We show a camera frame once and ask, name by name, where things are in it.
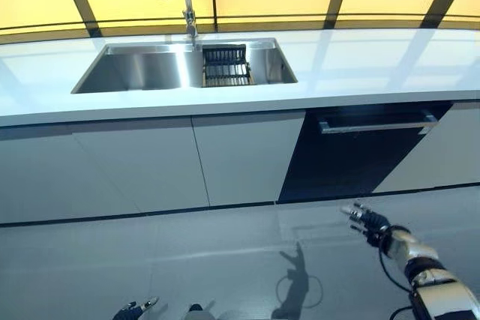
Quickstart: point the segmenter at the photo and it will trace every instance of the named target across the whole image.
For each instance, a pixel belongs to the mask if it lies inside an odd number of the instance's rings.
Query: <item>sink basin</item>
[[[202,47],[246,46],[254,85],[297,82],[275,39],[191,43],[131,43],[105,46],[72,93],[202,88]]]

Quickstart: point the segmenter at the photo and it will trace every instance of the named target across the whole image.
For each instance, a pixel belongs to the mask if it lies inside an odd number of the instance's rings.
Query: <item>black wire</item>
[[[401,307],[400,309],[396,309],[391,315],[389,320],[394,320],[395,316],[397,316],[399,313],[405,310],[411,310],[413,307]]]
[[[393,277],[390,276],[390,274],[388,273],[386,267],[385,267],[385,263],[383,262],[383,254],[382,254],[382,249],[383,249],[383,242],[386,238],[386,232],[382,235],[382,237],[380,238],[380,243],[378,245],[378,256],[379,256],[379,259],[380,259],[380,264],[382,265],[382,269],[383,269],[383,272],[385,273],[385,275],[390,279],[390,281],[392,281],[398,288],[404,290],[405,292],[408,292],[410,293],[411,290],[406,288],[405,286],[401,285],[400,283],[398,283]]]

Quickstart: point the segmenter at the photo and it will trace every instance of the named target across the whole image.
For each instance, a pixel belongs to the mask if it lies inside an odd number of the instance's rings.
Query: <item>cabinet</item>
[[[480,103],[456,103],[376,193],[480,182]]]
[[[192,117],[210,205],[277,201],[304,113]]]
[[[0,129],[0,223],[138,212],[64,125]]]
[[[190,117],[73,124],[70,131],[141,212],[208,206]]]

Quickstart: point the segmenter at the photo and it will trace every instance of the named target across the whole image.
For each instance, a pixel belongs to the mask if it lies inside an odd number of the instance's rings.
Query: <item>white countertop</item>
[[[201,34],[275,37],[298,83],[71,94],[107,43],[183,34],[0,46],[0,126],[109,118],[480,99],[480,31],[376,29]]]

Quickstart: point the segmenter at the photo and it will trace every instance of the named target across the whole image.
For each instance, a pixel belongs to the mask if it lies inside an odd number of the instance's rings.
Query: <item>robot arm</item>
[[[419,242],[408,229],[393,226],[383,215],[360,204],[345,207],[342,212],[358,225],[367,242],[397,263],[411,289],[388,278],[409,292],[417,320],[480,320],[480,306],[473,293],[439,261],[435,249]]]

